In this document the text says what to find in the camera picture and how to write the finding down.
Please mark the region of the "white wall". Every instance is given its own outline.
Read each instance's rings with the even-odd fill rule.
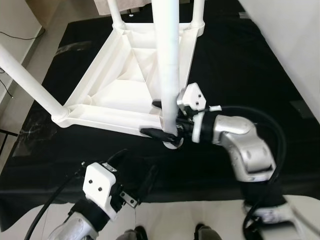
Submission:
[[[320,122],[319,0],[239,0]]]
[[[25,0],[0,0],[0,31],[21,38],[33,38],[41,29],[36,17]],[[2,44],[19,62],[22,63],[34,40],[21,40],[0,33]],[[7,74],[0,74],[0,79],[10,86],[12,79]],[[0,83],[0,102],[6,90]]]

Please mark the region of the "black tablecloth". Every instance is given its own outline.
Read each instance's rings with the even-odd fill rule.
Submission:
[[[189,22],[192,10],[192,4],[180,5],[180,22]],[[238,12],[242,11],[236,0],[206,1],[205,30],[196,43],[188,82],[199,84],[209,105],[248,105],[272,115],[288,140],[281,174],[284,193],[320,199],[319,124],[314,117],[305,118],[293,107],[293,102],[304,104],[302,97],[258,27],[250,19],[239,18]],[[126,15],[124,20],[152,22],[151,7],[146,6],[134,17]],[[61,104],[111,31],[110,17],[67,26],[59,46],[84,44],[60,51],[42,84]],[[275,151],[273,134],[263,127],[258,128],[258,133]],[[159,169],[145,202],[241,198],[228,154],[219,146],[185,141],[181,149],[174,151],[150,138],[79,125],[60,128],[34,102],[0,176],[2,231],[31,208],[44,204],[81,162],[106,160],[124,148],[130,154],[118,170],[128,192],[135,192],[152,165]],[[82,179],[73,181],[55,203],[74,203],[83,198],[82,183]]]

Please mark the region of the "person's foot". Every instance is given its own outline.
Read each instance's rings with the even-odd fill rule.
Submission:
[[[203,223],[198,223],[198,224],[195,226],[194,240],[199,240],[199,233],[198,233],[198,231],[199,231],[200,228],[203,227],[203,226],[204,226]]]
[[[148,240],[146,230],[143,226],[136,226],[134,231],[136,232],[137,240]]]

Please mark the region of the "white plastic stool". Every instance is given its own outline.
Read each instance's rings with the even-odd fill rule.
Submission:
[[[176,100],[204,31],[205,0],[194,0],[191,23],[179,23],[179,0],[153,0],[154,23],[125,23],[116,0],[108,4],[113,31],[64,106],[1,45],[0,67],[60,127],[77,124],[139,136],[141,127],[152,127],[176,134]],[[162,110],[153,100],[161,100]]]

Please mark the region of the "black cable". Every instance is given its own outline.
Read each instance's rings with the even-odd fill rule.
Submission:
[[[269,124],[271,124],[271,127],[274,130],[274,132],[277,136],[277,139],[278,139],[276,167],[274,169],[274,172],[267,183],[267,188],[266,188],[265,192],[261,194],[258,201],[248,211],[248,213],[246,214],[245,219],[243,221],[243,224],[242,224],[243,235],[246,240],[249,240],[249,235],[247,232],[247,225],[248,225],[249,221],[253,218],[255,211],[259,207],[259,204],[268,195],[271,185],[276,181],[276,179],[279,176],[280,171],[282,170],[282,168],[284,166],[286,152],[287,152],[286,136],[285,136],[285,133],[282,130],[281,126],[277,123],[277,121],[273,117],[271,117],[270,115],[266,114],[265,112],[263,112],[261,110],[258,110],[253,107],[237,106],[237,105],[235,105],[235,106],[221,106],[221,109],[222,109],[222,111],[223,110],[241,110],[241,111],[245,111],[247,113],[259,115],[260,117],[267,120]]]
[[[42,33],[40,33],[38,36],[35,36],[35,37],[31,37],[31,38],[23,38],[23,37],[18,37],[18,36],[11,36],[3,31],[0,31],[0,34],[4,34],[10,38],[13,38],[13,39],[21,39],[21,40],[32,40],[32,39],[37,39],[37,38],[40,38],[44,33],[46,32],[45,29],[43,29]]]
[[[75,172],[73,175],[70,175],[67,177],[67,179],[60,185],[60,187],[51,195],[51,197],[46,201],[46,203],[43,205],[43,207],[40,209],[38,214],[35,216],[33,222],[31,223],[28,232],[25,235],[24,240],[30,240],[30,237],[33,233],[33,231],[36,228],[36,225],[40,221],[42,215],[45,213],[47,208],[50,206],[50,204],[54,201],[54,199],[61,193],[61,191],[66,187],[66,185],[76,176],[78,176],[80,170]]]
[[[8,91],[8,89],[7,89],[7,87],[6,87],[6,85],[1,81],[1,79],[0,79],[0,82],[2,83],[2,85],[4,86],[4,88],[5,88],[5,90],[6,90],[6,93],[7,94],[9,94],[9,96],[13,99],[14,98],[14,96],[12,96],[12,94]]]

